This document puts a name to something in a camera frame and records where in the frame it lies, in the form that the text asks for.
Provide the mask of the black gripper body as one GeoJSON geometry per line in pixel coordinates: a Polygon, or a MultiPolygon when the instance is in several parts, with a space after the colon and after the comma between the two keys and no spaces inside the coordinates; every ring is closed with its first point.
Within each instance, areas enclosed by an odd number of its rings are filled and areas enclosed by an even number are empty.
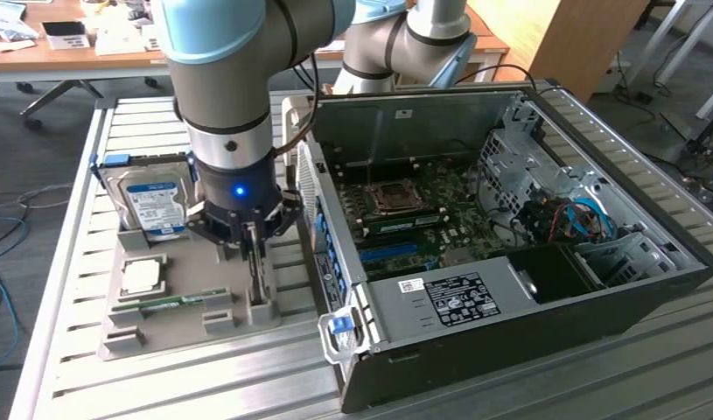
{"type": "Polygon", "coordinates": [[[241,169],[219,169],[196,160],[205,210],[216,219],[240,213],[251,219],[257,209],[267,217],[281,202],[276,180],[276,154],[271,151],[255,164],[241,169]]]}

